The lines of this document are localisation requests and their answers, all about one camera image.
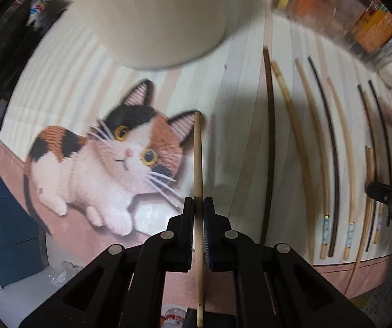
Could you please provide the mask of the light bamboo chopstick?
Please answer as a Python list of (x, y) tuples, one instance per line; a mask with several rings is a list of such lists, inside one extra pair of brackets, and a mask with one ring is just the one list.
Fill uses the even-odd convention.
[(203, 180), (202, 180), (202, 115), (195, 113), (194, 120), (194, 243), (196, 264), (197, 327), (203, 327), (204, 293), (204, 230), (203, 230)]

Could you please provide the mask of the thin black chopstick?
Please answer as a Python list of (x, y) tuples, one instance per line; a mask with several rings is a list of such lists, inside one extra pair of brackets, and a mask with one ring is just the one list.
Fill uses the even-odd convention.
[(373, 84), (372, 80), (368, 80), (368, 85), (370, 87), (370, 90), (372, 92), (373, 98), (375, 100), (375, 105), (378, 110), (378, 115), (379, 115), (379, 120), (381, 124), (381, 130), (383, 134), (383, 140), (384, 140), (384, 147), (385, 147), (385, 164), (386, 164), (386, 175), (387, 175), (387, 184), (392, 185), (392, 161), (391, 161), (391, 151), (390, 151), (390, 143), (389, 143), (389, 136), (387, 132), (387, 126), (386, 122), (384, 120), (384, 113), (382, 111), (382, 107), (380, 104), (380, 101), (378, 99), (378, 95), (375, 89), (375, 85)]

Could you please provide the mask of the pale chopstick with label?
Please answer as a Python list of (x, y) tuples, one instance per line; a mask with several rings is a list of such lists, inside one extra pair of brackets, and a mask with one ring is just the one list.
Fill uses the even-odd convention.
[(356, 172), (355, 172), (355, 162), (354, 155), (352, 150), (352, 139), (349, 133), (349, 127), (347, 122), (347, 117), (344, 112), (343, 105), (339, 98), (336, 87), (332, 81), (332, 78), (328, 76), (326, 78), (327, 84), (329, 86), (329, 90), (334, 98), (335, 105), (338, 111), (338, 116), (341, 123), (341, 128), (344, 137), (344, 146), (346, 153), (346, 165), (348, 171), (348, 184), (349, 184), (349, 215), (348, 215), (348, 227), (347, 227), (347, 235), (344, 246), (344, 256), (343, 260), (347, 261), (349, 259), (352, 241), (355, 231), (355, 210), (356, 210)]

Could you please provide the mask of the blue cabinet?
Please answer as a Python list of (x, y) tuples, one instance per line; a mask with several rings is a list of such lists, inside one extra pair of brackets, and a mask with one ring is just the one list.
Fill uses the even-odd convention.
[(0, 286), (43, 271), (39, 228), (0, 177)]

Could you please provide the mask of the dark brown wooden chopstick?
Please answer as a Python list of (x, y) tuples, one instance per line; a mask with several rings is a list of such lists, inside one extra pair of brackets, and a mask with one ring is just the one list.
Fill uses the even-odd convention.
[(269, 48), (263, 47), (263, 62), (266, 77), (266, 92), (268, 106), (268, 168), (267, 168), (267, 184), (266, 184), (266, 202), (263, 214), (263, 223), (261, 228), (260, 244), (266, 243), (269, 218), (272, 207), (272, 195), (274, 186), (274, 167), (275, 167), (275, 117), (274, 117), (274, 91), (272, 81), (271, 59)]

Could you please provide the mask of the clear plastic organizer box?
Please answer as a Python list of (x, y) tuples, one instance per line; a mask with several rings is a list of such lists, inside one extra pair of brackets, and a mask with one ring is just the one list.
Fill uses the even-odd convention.
[(371, 64), (372, 53), (365, 52), (351, 31), (373, 0), (289, 0), (284, 10), (273, 7), (287, 18), (325, 35), (334, 43)]

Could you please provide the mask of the cat print placemat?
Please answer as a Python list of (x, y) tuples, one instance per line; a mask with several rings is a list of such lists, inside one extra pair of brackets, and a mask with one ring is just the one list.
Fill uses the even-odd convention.
[[(284, 242), (344, 293), (364, 222), (365, 147), (371, 146), (357, 85), (370, 98), (386, 180), (381, 105), (392, 93), (376, 73), (328, 38), (272, 11), (271, 0), (226, 0), (226, 29), (205, 54), (159, 69), (115, 61), (73, 0), (19, 77), (0, 132), (0, 176), (22, 209), (84, 263), (108, 245), (143, 243), (162, 232), (194, 193), (194, 120), (202, 115), (203, 194), (231, 227), (260, 243), (268, 168), (263, 47), (274, 91), (275, 167), (264, 245)], [(318, 105), (329, 164), (329, 248), (321, 260), (320, 190), (309, 106), (295, 58)], [(326, 78), (347, 117), (356, 172), (355, 231), (343, 260), (349, 215), (344, 137)], [(381, 282), (392, 257), (385, 206), (347, 296)]]

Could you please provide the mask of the short light wooden chopstick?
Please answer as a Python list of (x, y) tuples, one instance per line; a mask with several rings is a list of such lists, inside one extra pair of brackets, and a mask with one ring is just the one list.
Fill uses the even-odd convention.
[(367, 177), (364, 185), (364, 193), (366, 196), (365, 200), (365, 210), (364, 210), (364, 222), (361, 232), (361, 241), (358, 247), (358, 252), (356, 255), (354, 267), (349, 276), (349, 281), (347, 283), (347, 287), (344, 290), (344, 295), (347, 296), (347, 293), (352, 286), (353, 281), (355, 280), (355, 276), (359, 269), (361, 259), (363, 257), (366, 245), (367, 238), (370, 231), (370, 221), (372, 217), (372, 208), (373, 208), (373, 200), (367, 195), (367, 186), (372, 183), (375, 178), (375, 155), (373, 147), (365, 147), (365, 155), (366, 155), (366, 164), (367, 164)]

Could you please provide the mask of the orange packaged box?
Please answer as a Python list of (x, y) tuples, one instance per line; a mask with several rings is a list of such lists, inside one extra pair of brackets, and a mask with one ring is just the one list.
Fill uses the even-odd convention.
[(380, 0), (373, 0), (351, 33), (365, 52), (375, 52), (392, 37), (392, 14)]

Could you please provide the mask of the beige utensil holder cup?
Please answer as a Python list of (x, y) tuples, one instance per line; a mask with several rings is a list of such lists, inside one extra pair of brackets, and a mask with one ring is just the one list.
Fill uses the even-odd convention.
[(112, 58), (130, 68), (181, 65), (215, 48), (226, 0), (73, 0)]

